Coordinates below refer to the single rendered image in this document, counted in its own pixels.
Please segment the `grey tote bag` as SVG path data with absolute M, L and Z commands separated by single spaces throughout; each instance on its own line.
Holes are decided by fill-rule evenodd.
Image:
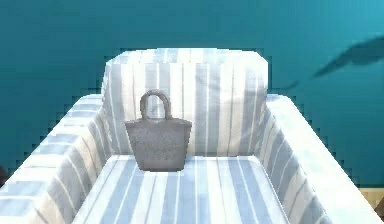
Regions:
M 147 116 L 150 96 L 157 96 L 163 102 L 163 118 Z M 183 170 L 192 123 L 174 118 L 170 99 L 158 89 L 149 90 L 141 97 L 140 112 L 140 119 L 124 122 L 139 169 L 151 172 Z

